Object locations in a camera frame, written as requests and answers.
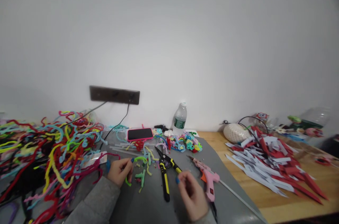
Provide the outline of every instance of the pink phone case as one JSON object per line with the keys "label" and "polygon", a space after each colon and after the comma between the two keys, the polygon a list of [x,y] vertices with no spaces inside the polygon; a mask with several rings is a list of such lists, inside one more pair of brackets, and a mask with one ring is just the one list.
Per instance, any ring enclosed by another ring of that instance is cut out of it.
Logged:
{"label": "pink phone case", "polygon": [[152,137],[147,137],[147,138],[139,138],[139,139],[129,140],[129,139],[128,139],[129,132],[130,132],[130,130],[127,131],[127,141],[128,141],[128,142],[133,142],[133,141],[138,141],[138,140],[146,141],[146,140],[149,140],[149,139],[152,139],[152,138],[153,138],[153,136],[152,136]]}

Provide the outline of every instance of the hand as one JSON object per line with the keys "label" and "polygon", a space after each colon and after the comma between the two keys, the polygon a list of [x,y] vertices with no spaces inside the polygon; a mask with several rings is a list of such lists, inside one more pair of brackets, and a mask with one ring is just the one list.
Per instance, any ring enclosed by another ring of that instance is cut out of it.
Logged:
{"label": "hand", "polygon": [[181,172],[177,183],[190,221],[195,222],[206,215],[208,205],[205,193],[194,176],[189,171]]}
{"label": "hand", "polygon": [[107,178],[121,188],[127,177],[129,183],[132,182],[133,163],[131,159],[121,159],[112,161]]}

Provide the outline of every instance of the pile of paper strips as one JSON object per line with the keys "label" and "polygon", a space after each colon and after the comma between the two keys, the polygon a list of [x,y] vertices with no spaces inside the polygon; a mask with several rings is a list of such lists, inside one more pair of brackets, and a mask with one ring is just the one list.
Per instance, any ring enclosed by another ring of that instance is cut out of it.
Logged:
{"label": "pile of paper strips", "polygon": [[287,197],[279,188],[301,196],[306,194],[318,203],[320,199],[299,183],[305,182],[316,194],[328,200],[327,196],[314,182],[314,178],[301,169],[300,163],[293,157],[298,152],[284,143],[280,138],[264,135],[258,127],[251,127],[255,137],[250,137],[240,145],[226,143],[232,157],[226,157],[247,176],[265,185],[275,193]]}

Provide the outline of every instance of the white ball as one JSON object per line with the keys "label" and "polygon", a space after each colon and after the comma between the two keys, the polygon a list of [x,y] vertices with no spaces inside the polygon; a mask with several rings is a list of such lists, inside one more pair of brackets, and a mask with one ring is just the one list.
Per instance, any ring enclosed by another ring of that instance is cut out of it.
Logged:
{"label": "white ball", "polygon": [[224,135],[229,141],[236,144],[238,142],[244,141],[251,136],[248,130],[244,129],[245,128],[240,124],[231,123],[225,126]]}

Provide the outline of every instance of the pink glue gun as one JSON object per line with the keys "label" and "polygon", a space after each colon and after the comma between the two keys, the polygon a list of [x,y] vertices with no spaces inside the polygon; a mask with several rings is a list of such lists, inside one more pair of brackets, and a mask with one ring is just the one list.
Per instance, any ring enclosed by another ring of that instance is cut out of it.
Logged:
{"label": "pink glue gun", "polygon": [[192,158],[188,156],[194,163],[194,165],[201,170],[203,173],[201,179],[206,183],[206,195],[210,202],[214,202],[214,186],[213,182],[219,182],[220,177],[218,174],[212,172],[211,168],[206,166],[201,161],[197,160],[196,158]]}

